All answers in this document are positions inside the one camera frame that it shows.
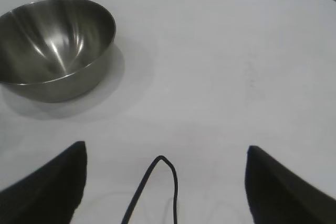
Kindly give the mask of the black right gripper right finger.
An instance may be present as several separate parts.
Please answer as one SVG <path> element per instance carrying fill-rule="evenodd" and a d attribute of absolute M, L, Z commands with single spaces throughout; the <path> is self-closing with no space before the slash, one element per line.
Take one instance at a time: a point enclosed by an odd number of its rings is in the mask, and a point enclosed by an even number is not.
<path fill-rule="evenodd" d="M 245 191 L 254 223 L 335 223 L 335 199 L 258 146 L 247 151 Z"/>

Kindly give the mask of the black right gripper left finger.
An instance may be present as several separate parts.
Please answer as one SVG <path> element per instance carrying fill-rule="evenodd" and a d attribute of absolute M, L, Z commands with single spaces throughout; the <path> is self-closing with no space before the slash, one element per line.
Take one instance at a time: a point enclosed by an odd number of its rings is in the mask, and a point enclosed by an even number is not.
<path fill-rule="evenodd" d="M 84 141 L 1 191 L 1 223 L 71 223 L 87 180 Z"/>

